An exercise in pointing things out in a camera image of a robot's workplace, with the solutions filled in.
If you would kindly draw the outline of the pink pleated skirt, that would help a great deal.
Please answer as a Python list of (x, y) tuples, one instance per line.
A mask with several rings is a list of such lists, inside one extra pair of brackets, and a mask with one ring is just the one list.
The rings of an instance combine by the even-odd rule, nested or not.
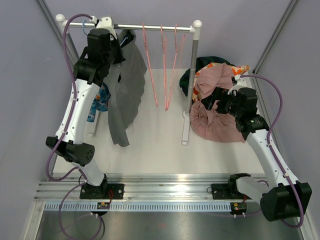
[(194, 102), (190, 110), (190, 125), (198, 136), (218, 143), (245, 142), (236, 129), (234, 117), (216, 112), (216, 104), (212, 110), (206, 110), (201, 100)]

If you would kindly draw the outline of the orange floral skirt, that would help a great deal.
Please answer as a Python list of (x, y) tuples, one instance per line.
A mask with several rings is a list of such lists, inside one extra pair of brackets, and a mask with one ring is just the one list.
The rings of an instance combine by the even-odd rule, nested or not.
[(212, 93), (215, 87), (230, 89), (232, 77), (246, 73), (250, 67), (232, 66), (226, 63), (211, 62), (195, 73), (192, 101), (197, 102)]

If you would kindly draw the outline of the pink hanger of floral skirt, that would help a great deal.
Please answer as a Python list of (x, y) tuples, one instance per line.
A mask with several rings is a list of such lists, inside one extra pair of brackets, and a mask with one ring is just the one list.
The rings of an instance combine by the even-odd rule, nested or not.
[(163, 86), (164, 86), (164, 109), (168, 110), (168, 100), (167, 100), (167, 37), (164, 35), (163, 25), (160, 25), (160, 36), (161, 36), (161, 47), (162, 47), (162, 60), (163, 60)]

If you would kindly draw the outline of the pink wire hanger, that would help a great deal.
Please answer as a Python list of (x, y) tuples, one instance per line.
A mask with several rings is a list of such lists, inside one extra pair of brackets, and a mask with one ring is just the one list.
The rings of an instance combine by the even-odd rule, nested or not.
[(171, 79), (170, 79), (170, 86), (169, 86), (169, 95), (167, 98), (166, 102), (166, 108), (165, 110), (167, 111), (170, 107), (170, 103), (173, 97), (174, 93), (174, 87), (175, 87), (175, 82), (178, 78), (178, 71), (181, 66), (181, 60), (182, 60), (182, 55), (184, 51), (184, 45), (185, 45), (185, 38), (186, 35), (183, 34), (181, 37), (180, 42), (177, 41), (177, 31), (178, 31), (178, 24), (175, 25), (174, 27), (174, 47), (175, 47), (175, 55), (174, 55), (174, 61), (173, 61), (173, 66), (172, 66), (172, 73), (171, 73)]

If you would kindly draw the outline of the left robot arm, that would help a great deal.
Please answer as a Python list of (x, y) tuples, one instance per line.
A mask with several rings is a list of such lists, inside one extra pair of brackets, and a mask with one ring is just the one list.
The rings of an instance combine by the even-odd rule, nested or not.
[(110, 197), (108, 178), (94, 160), (95, 147), (84, 142), (84, 133), (92, 103), (110, 67), (124, 59), (116, 33), (95, 28), (87, 34), (87, 46), (71, 72), (71, 94), (63, 120), (55, 136), (45, 141), (52, 154), (71, 163), (83, 176), (81, 199)]

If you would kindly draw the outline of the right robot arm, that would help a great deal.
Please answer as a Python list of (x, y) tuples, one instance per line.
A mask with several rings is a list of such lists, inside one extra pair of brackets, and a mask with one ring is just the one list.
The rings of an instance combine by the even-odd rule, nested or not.
[(307, 182), (298, 180), (273, 145), (268, 124), (257, 113), (257, 101), (256, 91), (249, 87), (238, 90), (217, 87), (201, 100), (206, 110), (217, 105), (219, 114), (234, 117), (237, 130), (253, 149), (267, 178), (268, 184), (264, 185), (247, 173), (231, 175), (227, 193), (232, 198), (243, 194), (254, 200), (270, 222), (289, 218), (303, 221), (312, 189)]

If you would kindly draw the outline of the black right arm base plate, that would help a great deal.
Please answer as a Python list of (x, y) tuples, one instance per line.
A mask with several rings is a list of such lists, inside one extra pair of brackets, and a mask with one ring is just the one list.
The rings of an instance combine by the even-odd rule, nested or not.
[(251, 198), (238, 192), (227, 183), (212, 183), (210, 193), (214, 200), (250, 200)]

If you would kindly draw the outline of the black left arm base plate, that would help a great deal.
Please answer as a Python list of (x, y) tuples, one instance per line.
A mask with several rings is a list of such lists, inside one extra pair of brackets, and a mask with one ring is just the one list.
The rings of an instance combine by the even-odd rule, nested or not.
[(122, 200), (124, 184), (108, 183), (107, 185), (92, 186), (84, 184), (81, 187), (79, 198), (82, 200)]

